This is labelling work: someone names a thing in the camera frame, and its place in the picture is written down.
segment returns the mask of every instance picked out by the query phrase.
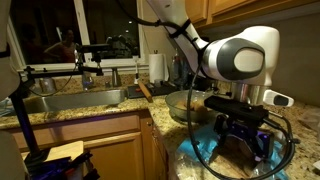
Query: paper towel roll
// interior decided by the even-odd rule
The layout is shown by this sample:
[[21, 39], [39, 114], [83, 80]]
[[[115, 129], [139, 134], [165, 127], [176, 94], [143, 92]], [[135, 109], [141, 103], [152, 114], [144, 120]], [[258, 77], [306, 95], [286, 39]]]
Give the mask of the paper towel roll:
[[151, 83], [156, 79], [168, 81], [169, 71], [164, 54], [149, 54], [149, 78]]

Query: window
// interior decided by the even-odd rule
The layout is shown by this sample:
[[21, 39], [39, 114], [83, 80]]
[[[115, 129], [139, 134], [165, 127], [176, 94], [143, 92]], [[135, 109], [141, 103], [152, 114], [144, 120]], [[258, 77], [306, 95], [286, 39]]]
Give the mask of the window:
[[[136, 1], [122, 1], [138, 16]], [[109, 44], [100, 53], [102, 67], [133, 65], [132, 55], [141, 50], [138, 24], [109, 0], [12, 0], [9, 29], [21, 68], [72, 68], [70, 56], [78, 45]], [[85, 54], [86, 63], [94, 64], [91, 57]]]

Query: black metal stand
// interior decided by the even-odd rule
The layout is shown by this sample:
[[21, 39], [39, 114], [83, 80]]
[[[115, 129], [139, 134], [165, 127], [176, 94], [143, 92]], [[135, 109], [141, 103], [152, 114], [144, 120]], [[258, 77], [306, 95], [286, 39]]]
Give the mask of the black metal stand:
[[16, 111], [22, 133], [30, 151], [27, 158], [25, 159], [25, 164], [28, 167], [29, 165], [42, 163], [47, 159], [50, 149], [40, 150], [38, 147], [37, 140], [34, 136], [29, 117], [22, 100], [20, 88], [18, 88], [9, 97], [11, 98], [12, 105]]

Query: granite countertop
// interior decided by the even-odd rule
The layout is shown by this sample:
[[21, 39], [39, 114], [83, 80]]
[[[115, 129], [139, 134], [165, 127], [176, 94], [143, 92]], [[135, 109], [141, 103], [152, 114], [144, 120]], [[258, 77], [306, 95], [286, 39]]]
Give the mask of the granite countertop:
[[[169, 156], [174, 157], [179, 145], [189, 136], [187, 125], [171, 118], [164, 99], [156, 100], [155, 103], [150, 104], [148, 108], [162, 135], [162, 142], [164, 143]], [[296, 152], [293, 160], [286, 168], [286, 173], [290, 179], [320, 179], [320, 172], [312, 165], [320, 160], [320, 143], [316, 139], [317, 133], [302, 126], [297, 120], [297, 117], [305, 112], [305, 110], [312, 107], [296, 102], [295, 105], [290, 108], [269, 106], [266, 108], [289, 119], [294, 138], [301, 140], [301, 143], [296, 145]], [[240, 170], [238, 166], [230, 164], [230, 161], [221, 156], [219, 156], [214, 163], [211, 163], [210, 167], [221, 174], [231, 177], [240, 178], [244, 175], [240, 172], [242, 170]], [[176, 171], [178, 171], [178, 175], [180, 174], [180, 179], [190, 177], [196, 179], [217, 179], [207, 170], [204, 170], [202, 165], [198, 166], [193, 164], [192, 168], [188, 168], [188, 165], [180, 164], [176, 167]]]
[[[276, 113], [287, 117], [292, 125], [295, 138], [301, 140], [301, 144], [296, 146], [296, 154], [286, 168], [286, 173], [290, 179], [320, 179], [319, 172], [313, 167], [313, 163], [320, 160], [320, 143], [316, 140], [316, 132], [302, 126], [297, 117], [305, 110], [312, 108], [311, 106], [302, 103], [295, 103], [290, 108], [275, 108], [267, 107]], [[170, 158], [174, 158], [174, 154], [181, 144], [189, 135], [185, 123], [175, 121], [169, 115], [169, 109], [165, 103], [165, 96], [153, 97], [153, 103], [148, 103], [145, 98], [128, 99], [117, 106], [96, 106], [88, 108], [77, 108], [58, 112], [46, 112], [30, 114], [29, 119], [32, 125], [51, 123], [58, 121], [76, 120], [85, 117], [102, 116], [115, 113], [132, 112], [149, 109], [150, 114], [154, 120], [155, 126], [161, 134], [161, 141], [163, 142]], [[14, 117], [0, 117], [0, 129], [19, 127], [17, 118]], [[237, 167], [227, 162], [224, 158], [217, 158], [218, 163], [212, 163], [210, 166], [216, 171], [228, 175], [239, 177]], [[208, 171], [204, 170], [202, 166], [194, 165], [190, 167], [178, 167], [178, 172], [184, 176], [188, 174], [197, 175], [197, 179], [216, 179]]]

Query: wooden cabinet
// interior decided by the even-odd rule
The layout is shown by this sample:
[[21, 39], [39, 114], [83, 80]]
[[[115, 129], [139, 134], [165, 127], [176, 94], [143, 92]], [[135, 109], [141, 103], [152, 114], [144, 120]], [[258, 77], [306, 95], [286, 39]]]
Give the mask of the wooden cabinet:
[[141, 133], [130, 133], [84, 142], [101, 179], [144, 179]]
[[159, 139], [160, 134], [148, 111], [143, 112], [140, 117], [146, 179], [166, 180], [168, 179], [168, 156]]
[[319, 0], [208, 0], [207, 9], [199, 9], [200, 2], [187, 0], [186, 9], [189, 17], [207, 13], [206, 18], [191, 18], [198, 30], [235, 24], [239, 21], [258, 17], [293, 7], [302, 6]]
[[191, 22], [206, 20], [208, 17], [208, 0], [186, 0], [186, 12]]
[[[166, 151], [148, 110], [33, 126], [41, 149], [84, 141], [101, 179], [167, 179]], [[21, 152], [28, 150], [20, 128], [7, 129]]]

